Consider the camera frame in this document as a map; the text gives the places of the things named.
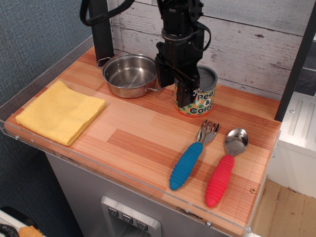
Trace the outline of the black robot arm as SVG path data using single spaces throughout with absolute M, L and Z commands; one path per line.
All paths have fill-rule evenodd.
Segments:
M 160 0 L 163 42 L 157 43 L 155 65 L 160 87 L 175 84 L 179 108 L 193 103 L 200 88 L 198 62 L 206 50 L 199 0 Z

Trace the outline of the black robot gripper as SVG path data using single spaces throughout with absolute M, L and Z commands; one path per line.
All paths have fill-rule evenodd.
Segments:
M 194 37 L 188 41 L 174 43 L 169 40 L 158 42 L 155 58 L 158 83 L 167 87 L 176 81 L 177 107 L 192 104 L 199 93 L 197 63 L 202 59 L 204 39 Z

